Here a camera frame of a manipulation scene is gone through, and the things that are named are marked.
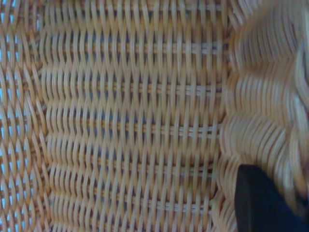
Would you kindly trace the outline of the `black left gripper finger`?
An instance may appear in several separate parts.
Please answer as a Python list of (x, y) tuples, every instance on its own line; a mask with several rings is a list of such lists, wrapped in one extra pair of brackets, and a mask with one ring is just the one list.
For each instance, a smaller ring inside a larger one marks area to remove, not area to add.
[(239, 232), (307, 232), (274, 182), (255, 165), (238, 167), (234, 208)]

